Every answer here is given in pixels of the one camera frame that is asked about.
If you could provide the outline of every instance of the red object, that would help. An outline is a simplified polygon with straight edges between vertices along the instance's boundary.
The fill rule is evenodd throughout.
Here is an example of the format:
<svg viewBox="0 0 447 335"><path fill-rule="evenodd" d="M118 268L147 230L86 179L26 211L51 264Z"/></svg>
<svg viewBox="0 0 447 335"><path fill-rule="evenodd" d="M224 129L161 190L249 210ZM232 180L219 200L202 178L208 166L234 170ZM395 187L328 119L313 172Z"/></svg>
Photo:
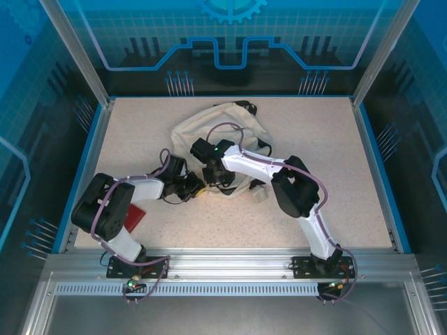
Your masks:
<svg viewBox="0 0 447 335"><path fill-rule="evenodd" d="M131 204L127 212L126 220L124 221L124 227L126 227L127 231L132 232L144 215L146 215L145 211Z"/></svg>

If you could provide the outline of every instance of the white cloth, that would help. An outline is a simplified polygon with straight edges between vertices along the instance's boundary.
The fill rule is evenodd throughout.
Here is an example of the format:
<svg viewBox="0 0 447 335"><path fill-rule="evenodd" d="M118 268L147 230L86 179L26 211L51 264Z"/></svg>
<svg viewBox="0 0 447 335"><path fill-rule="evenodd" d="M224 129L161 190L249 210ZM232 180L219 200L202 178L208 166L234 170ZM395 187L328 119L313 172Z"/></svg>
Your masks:
<svg viewBox="0 0 447 335"><path fill-rule="evenodd" d="M234 122L243 128L244 141L242 147L261 155L269 154L269 147L260 148L258 139L272 144L270 134L259 124L255 116L236 103L224 103L204 110L176 126L171 138L174 144L174 154L184 157L188 162L188 169L194 171L203 178L202 168L205 167L197 158L189 153L193 143L198 138L206 139L210 129L222 122ZM222 126L215 129L209 139L212 144L218 144L220 140L230 140L239 143L240 131L232 126ZM236 189L230 195L224 195L217 187L207 187L205 192L220 198L233 198L249 189L253 180L244 174L236 173L235 180L228 188Z"/></svg>

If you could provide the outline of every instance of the black bracket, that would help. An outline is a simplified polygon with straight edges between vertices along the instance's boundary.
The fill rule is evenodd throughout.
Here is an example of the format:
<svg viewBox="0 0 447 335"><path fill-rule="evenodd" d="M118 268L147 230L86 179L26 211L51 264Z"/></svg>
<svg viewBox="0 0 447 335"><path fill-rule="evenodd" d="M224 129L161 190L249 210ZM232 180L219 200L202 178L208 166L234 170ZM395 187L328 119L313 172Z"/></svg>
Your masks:
<svg viewBox="0 0 447 335"><path fill-rule="evenodd" d="M146 257L145 262L151 262L152 260L158 260L159 258L160 257ZM163 266L166 262L167 260L165 262L158 262L148 267L134 267L127 265L115 256L112 256L109 259L109 265L105 276L113 279L129 279L132 276L140 275L141 279L157 279L160 277L160 273L163 271ZM165 279L167 277L168 270L165 271L162 278Z"/></svg>
<svg viewBox="0 0 447 335"><path fill-rule="evenodd" d="M315 262L311 256L309 257L292 257L292 263L288 268L293 271L294 279L344 279L346 272L342 269L345 265L348 269L348 277L354 278L356 275L352 258L349 256L341 257L335 269L328 275L322 273L316 268Z"/></svg>

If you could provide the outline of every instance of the beige work surface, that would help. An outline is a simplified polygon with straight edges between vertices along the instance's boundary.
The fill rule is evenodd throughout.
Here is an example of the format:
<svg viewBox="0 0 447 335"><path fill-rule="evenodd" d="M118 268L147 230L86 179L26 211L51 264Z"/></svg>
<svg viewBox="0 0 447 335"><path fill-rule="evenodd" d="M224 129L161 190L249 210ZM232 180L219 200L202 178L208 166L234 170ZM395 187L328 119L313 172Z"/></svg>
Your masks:
<svg viewBox="0 0 447 335"><path fill-rule="evenodd" d="M300 157L329 190L322 212L333 237L350 247L390 247L386 224L348 98L117 98L97 172L114 177L148 173L172 148L171 130L214 104L249 100L274 142L273 155ZM146 247L307 247L298 222L274 193L256 204L249 193L232 200L199 196L180 205L139 203L147 214L132 235ZM79 232L77 247L98 247Z"/></svg>

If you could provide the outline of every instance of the enclosure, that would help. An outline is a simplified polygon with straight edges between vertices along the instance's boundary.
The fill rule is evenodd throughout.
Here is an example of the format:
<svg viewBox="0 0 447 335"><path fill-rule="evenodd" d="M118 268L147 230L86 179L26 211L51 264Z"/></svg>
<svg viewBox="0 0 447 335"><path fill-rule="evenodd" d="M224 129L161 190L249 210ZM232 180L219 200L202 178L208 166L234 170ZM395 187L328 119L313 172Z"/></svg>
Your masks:
<svg viewBox="0 0 447 335"><path fill-rule="evenodd" d="M1 1L1 333L444 334L446 14L435 0ZM294 278L309 242L271 188L260 204L142 204L132 235L172 259L138 306L72 224L96 173L153 171L176 125L233 101L257 106L273 157L328 187L328 227L358 262L347 303L315 298L330 279Z"/></svg>

